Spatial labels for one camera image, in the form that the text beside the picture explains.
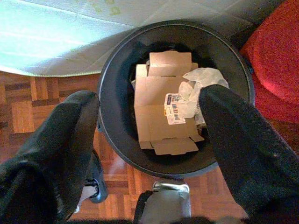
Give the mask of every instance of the barcode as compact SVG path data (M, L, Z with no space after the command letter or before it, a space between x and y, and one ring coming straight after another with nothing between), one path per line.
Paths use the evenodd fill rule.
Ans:
M178 97L179 97L179 96L174 96L174 95L173 95L171 101L172 101L172 102L177 102L177 101L179 100Z
M178 107L176 104L171 104L173 108L173 113L178 113Z
M175 120L180 120L177 113L174 114L174 119L175 119Z

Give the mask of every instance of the cardboard flap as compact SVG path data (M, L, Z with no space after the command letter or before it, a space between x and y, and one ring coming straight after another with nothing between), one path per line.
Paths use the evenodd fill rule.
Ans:
M149 54L148 76L183 76L192 67L191 53L179 53L177 51L165 51Z
M188 132L188 137L199 135L195 125L194 118L186 119L186 128Z
M135 95L138 97L134 98L134 107L139 106L147 106L148 105L148 98L147 98L147 89L146 89L146 83L147 78L138 76L136 77L136 84L135 84Z
M195 69L198 69L198 64L192 62L192 66L191 66L191 70L190 70L190 71L193 71L193 70L195 70Z
M135 107L135 118L139 141L150 141L150 124L148 107Z
M146 64L136 65L136 76L138 76L138 77L148 76L148 68L147 68Z
M205 139L201 137L200 135L194 135L190 136L190 139L192 139L194 142L204 141Z
M139 145L141 149L153 149L153 146L151 145L150 141L140 141Z
M152 142L152 146L157 155L179 155L198 151L196 144L190 138L163 139Z

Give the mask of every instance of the silver metal part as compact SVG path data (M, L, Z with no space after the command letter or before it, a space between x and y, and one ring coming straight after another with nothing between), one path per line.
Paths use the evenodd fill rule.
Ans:
M166 180L166 181L157 181L154 183L153 191L160 191L162 189L177 190L186 193L190 192L188 184L186 184L183 181Z
M83 202L85 199L88 199L88 198L90 198L91 196L97 194L98 191L99 191L99 190L98 190L98 186L84 186L84 187L83 187L83 190L82 190L81 197L80 197L79 202L78 202L78 205L77 205L77 208L76 208L76 210L75 210L74 213L77 213L77 212L80 211L82 202Z

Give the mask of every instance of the wood tile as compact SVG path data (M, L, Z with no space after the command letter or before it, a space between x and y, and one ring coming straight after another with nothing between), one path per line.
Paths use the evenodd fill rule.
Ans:
M14 133L33 132L34 122L31 101L11 103L11 106Z
M5 86L0 83L0 104L6 104Z
M25 77L0 72L0 162L13 157L20 146L67 96L77 90L97 92L99 74L68 78ZM299 153L299 125L271 121L292 148ZM151 190L159 178L125 163L111 148L103 133L94 134L109 197L100 204L86 200L71 219L113 219L134 217L139 195ZM216 220L222 216L245 217L236 204L219 168L185 180L190 186L192 215Z
M35 130L46 120L55 107L56 105L42 105L33 107L32 113Z
M47 82L44 77L31 77L31 97L32 100L48 98Z

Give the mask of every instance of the metal bracket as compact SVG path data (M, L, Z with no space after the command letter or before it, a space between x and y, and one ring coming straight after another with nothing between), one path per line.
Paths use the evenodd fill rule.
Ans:
M185 193L190 192L190 188L188 184L186 184L183 181L175 181L175 180L163 180L163 181L157 181L153 185L153 191L160 191L162 189L167 190L176 190L181 191Z

